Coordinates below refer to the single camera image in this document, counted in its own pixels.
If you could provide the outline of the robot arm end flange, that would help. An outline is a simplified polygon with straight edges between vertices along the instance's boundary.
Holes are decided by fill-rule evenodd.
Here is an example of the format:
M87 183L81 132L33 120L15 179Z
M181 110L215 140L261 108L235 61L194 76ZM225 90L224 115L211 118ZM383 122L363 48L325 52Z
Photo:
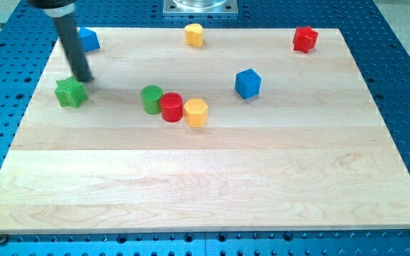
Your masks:
M51 18L60 18L75 11L75 0L26 0L37 9L42 9Z

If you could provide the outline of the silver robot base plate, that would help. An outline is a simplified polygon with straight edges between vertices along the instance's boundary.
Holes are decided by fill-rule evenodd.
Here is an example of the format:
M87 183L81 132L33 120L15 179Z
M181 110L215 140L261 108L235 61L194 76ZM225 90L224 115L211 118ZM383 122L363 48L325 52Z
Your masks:
M165 15L234 15L238 13L237 0L163 0Z

